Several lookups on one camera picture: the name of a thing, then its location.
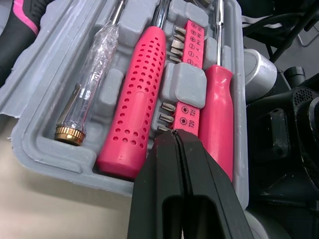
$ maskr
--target pink tool handle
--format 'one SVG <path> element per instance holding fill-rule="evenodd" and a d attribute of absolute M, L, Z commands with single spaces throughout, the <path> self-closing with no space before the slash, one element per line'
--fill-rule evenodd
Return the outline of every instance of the pink tool handle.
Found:
<path fill-rule="evenodd" d="M 102 172 L 134 179 L 143 166 L 165 55 L 165 33 L 149 27 L 135 46 L 110 131 L 97 159 Z"/>
<path fill-rule="evenodd" d="M 199 139 L 219 166 L 233 179 L 233 103 L 230 81 L 233 74 L 214 65 L 206 70 L 206 105 L 200 112 Z"/>

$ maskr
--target perforated pink handle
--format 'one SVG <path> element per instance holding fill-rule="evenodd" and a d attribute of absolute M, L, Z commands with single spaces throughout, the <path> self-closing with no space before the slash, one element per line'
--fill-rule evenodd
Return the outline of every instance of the perforated pink handle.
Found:
<path fill-rule="evenodd" d="M 229 87 L 233 74 L 217 65 L 205 73 L 206 104 L 200 112 L 198 137 L 210 156 L 232 180 L 234 113 Z"/>
<path fill-rule="evenodd" d="M 134 179 L 143 166 L 165 54 L 163 30 L 149 27 L 134 49 L 110 131 L 97 159 L 102 172 Z"/>

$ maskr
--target black plastic handle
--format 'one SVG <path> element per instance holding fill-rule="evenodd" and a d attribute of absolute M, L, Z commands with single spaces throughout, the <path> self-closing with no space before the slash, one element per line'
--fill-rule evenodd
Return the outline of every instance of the black plastic handle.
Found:
<path fill-rule="evenodd" d="M 11 73 L 21 52 L 35 40 L 40 20 L 53 0 L 14 0 L 7 24 L 0 35 L 0 87 Z"/>

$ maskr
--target clear plastic handle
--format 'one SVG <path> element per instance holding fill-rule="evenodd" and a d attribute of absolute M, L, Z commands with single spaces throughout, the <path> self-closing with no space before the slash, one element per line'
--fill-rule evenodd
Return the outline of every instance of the clear plastic handle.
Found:
<path fill-rule="evenodd" d="M 80 71 L 80 79 L 57 126 L 69 127 L 85 134 L 85 123 L 92 116 L 92 105 L 110 68 L 118 36 L 118 25 L 113 25 L 111 21 L 95 34 L 94 42 Z"/>

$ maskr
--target silver cylinder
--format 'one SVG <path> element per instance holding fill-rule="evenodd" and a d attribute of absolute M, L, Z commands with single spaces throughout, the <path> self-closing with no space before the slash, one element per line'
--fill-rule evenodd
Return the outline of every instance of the silver cylinder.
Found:
<path fill-rule="evenodd" d="M 224 27 L 224 0 L 216 0 L 215 14 L 215 40 L 217 41 L 217 65 L 221 66 L 222 59 L 222 30 Z"/>
<path fill-rule="evenodd" d="M 160 29 L 164 28 L 165 20 L 168 13 L 170 0 L 160 0 L 159 5 L 155 9 L 152 19 L 152 26 L 157 26 Z"/>
<path fill-rule="evenodd" d="M 118 4 L 114 8 L 112 15 L 110 17 L 110 21 L 112 22 L 113 25 L 119 22 L 121 14 L 124 10 L 124 7 L 125 7 L 125 0 L 119 0 Z"/>

